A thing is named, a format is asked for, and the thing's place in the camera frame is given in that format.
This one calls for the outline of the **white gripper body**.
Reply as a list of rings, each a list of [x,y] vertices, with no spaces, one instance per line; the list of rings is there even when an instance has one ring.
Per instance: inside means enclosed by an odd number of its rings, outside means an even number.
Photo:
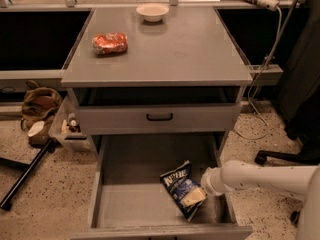
[[[224,183],[221,172],[219,167],[208,167],[202,175],[200,184],[208,195],[221,196],[230,190]]]

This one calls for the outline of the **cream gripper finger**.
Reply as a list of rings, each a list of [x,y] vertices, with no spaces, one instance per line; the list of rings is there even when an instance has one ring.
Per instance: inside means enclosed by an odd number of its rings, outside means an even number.
[[[193,187],[192,189],[184,188],[181,190],[180,202],[184,207],[192,206],[206,199],[206,193],[201,187]]]

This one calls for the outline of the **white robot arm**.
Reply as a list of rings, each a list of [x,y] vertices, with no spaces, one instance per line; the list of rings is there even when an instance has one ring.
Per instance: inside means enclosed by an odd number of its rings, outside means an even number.
[[[262,188],[301,200],[295,240],[320,240],[320,166],[262,167],[230,160],[222,167],[208,167],[200,185],[191,184],[183,194],[186,207],[207,195]]]

